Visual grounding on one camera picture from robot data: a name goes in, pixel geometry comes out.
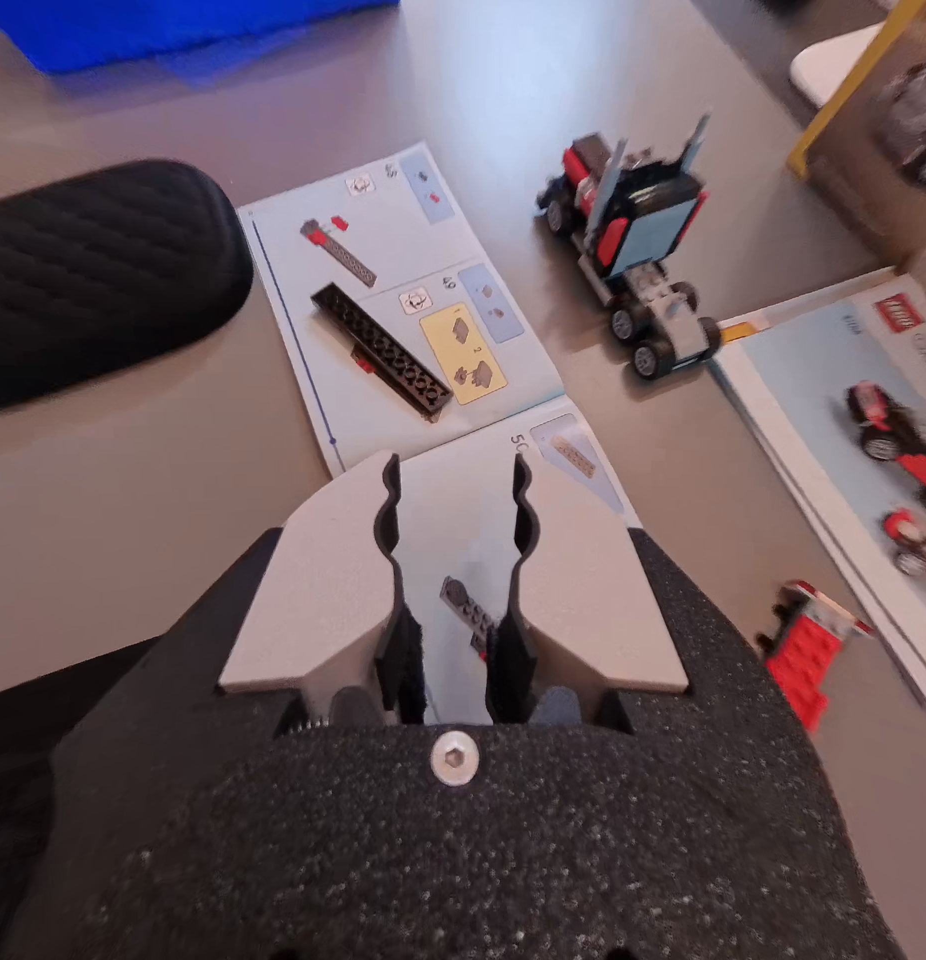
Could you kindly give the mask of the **black red lego truck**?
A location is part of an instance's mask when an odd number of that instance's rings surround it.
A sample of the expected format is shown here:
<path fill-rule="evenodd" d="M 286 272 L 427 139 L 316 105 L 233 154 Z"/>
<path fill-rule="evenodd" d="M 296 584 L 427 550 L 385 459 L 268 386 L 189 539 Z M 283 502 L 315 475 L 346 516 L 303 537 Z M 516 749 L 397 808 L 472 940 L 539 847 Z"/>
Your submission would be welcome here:
<path fill-rule="evenodd" d="M 614 338 L 647 382 L 706 363 L 722 345 L 717 322 L 699 312 L 696 288 L 672 281 L 665 266 L 708 198 L 691 166 L 710 117 L 704 112 L 674 159 L 628 151 L 626 138 L 611 149 L 597 131 L 576 138 L 561 174 L 536 197 L 550 232 L 577 250 Z"/>

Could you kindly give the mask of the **long black lego plate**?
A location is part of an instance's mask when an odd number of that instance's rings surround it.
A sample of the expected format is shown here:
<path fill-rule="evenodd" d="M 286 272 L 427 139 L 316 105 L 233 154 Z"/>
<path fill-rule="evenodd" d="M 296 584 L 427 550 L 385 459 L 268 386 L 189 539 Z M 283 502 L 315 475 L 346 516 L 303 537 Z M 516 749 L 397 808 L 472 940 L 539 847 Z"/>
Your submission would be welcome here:
<path fill-rule="evenodd" d="M 374 373 L 429 423 L 435 423 L 453 399 L 452 390 L 411 354 L 366 309 L 335 283 L 311 300 L 338 330 L 349 336 Z"/>

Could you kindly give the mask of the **grey red lego assembly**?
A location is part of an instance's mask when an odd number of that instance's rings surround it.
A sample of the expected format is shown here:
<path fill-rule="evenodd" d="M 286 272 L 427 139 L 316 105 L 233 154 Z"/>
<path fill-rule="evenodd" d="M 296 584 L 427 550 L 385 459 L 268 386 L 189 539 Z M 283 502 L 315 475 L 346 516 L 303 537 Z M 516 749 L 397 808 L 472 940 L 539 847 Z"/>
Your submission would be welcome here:
<path fill-rule="evenodd" d="M 757 637 L 763 662 L 806 732 L 814 734 L 829 700 L 822 683 L 849 642 L 875 630 L 804 580 L 780 587 L 776 632 Z"/>

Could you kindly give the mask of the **black quilted wrist pad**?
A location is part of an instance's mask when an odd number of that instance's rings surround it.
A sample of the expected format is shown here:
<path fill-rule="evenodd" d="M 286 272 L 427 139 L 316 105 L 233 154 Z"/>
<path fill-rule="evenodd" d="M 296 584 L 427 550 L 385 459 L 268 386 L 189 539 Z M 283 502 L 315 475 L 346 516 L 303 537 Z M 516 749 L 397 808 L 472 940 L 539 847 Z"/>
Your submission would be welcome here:
<path fill-rule="evenodd" d="M 204 339 L 254 265 L 198 168 L 146 158 L 0 198 L 0 411 Z"/>
<path fill-rule="evenodd" d="M 0 691 L 0 948 L 52 831 L 53 751 L 156 642 L 151 638 Z"/>

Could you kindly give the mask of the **large blue plastic bin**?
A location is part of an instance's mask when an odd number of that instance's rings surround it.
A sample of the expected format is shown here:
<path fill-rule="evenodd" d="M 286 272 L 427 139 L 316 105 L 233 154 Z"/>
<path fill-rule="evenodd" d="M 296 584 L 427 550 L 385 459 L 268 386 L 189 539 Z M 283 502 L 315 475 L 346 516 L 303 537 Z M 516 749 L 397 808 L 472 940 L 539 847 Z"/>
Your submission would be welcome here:
<path fill-rule="evenodd" d="M 0 33 L 40 72 L 254 37 L 396 1 L 0 1 Z"/>

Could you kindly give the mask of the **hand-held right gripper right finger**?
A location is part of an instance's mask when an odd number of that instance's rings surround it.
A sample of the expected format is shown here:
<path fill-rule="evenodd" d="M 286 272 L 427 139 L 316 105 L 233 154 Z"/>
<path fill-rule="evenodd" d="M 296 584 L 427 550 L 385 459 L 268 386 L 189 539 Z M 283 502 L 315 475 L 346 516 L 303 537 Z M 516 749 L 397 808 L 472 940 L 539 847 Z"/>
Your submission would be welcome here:
<path fill-rule="evenodd" d="M 691 681 L 629 527 L 540 455 L 518 453 L 517 560 L 486 654 L 496 724 L 525 724 L 568 690 L 587 724 L 623 724 L 625 694 L 683 696 Z"/>

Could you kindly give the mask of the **white round object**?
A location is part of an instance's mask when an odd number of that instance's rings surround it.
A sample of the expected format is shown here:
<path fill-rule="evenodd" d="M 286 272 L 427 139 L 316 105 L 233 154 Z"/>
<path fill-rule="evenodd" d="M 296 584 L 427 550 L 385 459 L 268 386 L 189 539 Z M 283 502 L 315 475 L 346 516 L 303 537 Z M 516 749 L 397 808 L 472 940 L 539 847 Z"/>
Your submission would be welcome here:
<path fill-rule="evenodd" d="M 807 46 L 789 66 L 794 90 L 816 110 L 840 88 L 884 23 L 842 33 Z"/>

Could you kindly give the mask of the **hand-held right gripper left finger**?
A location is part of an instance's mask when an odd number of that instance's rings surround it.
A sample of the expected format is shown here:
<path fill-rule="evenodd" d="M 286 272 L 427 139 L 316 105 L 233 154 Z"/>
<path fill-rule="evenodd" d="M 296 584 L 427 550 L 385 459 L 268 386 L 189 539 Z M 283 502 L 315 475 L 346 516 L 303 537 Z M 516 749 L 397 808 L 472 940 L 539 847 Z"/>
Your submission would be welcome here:
<path fill-rule="evenodd" d="M 371 714 L 422 724 L 421 626 L 395 550 L 399 457 L 371 455 L 305 501 L 279 532 L 229 658 L 227 694 L 291 691 L 307 720 L 359 690 Z"/>

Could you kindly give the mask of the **grey desk mat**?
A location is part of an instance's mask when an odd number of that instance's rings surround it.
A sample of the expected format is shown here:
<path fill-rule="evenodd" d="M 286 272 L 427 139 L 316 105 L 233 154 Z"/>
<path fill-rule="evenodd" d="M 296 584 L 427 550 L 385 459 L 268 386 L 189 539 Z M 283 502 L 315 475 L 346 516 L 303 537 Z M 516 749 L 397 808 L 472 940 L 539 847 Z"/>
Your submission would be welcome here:
<path fill-rule="evenodd" d="M 887 16 L 874 1 L 694 1 L 693 6 L 802 128 L 817 108 L 791 83 L 793 59 L 810 45 Z"/>

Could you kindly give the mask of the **lego set box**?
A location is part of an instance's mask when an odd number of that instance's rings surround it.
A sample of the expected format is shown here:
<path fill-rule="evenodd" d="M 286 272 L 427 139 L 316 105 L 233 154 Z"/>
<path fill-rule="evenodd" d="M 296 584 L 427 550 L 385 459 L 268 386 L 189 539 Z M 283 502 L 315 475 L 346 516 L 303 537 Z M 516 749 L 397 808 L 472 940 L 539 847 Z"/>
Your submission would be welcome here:
<path fill-rule="evenodd" d="M 788 164 L 883 259 L 926 253 L 926 1 L 889 12 Z"/>

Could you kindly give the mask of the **open lego instruction booklet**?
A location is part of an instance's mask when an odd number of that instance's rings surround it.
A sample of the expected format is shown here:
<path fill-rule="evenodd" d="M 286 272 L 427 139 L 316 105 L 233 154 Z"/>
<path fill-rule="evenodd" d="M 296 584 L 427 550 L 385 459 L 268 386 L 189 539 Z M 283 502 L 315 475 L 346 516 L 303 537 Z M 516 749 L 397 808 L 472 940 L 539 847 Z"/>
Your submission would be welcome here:
<path fill-rule="evenodd" d="M 420 143 L 238 209 L 331 478 L 400 461 L 398 562 L 421 625 L 428 724 L 487 724 L 459 581 L 494 621 L 518 553 L 517 453 L 541 455 L 630 527 L 632 504 L 541 341 Z M 451 391 L 426 418 L 312 302 L 337 285 Z"/>

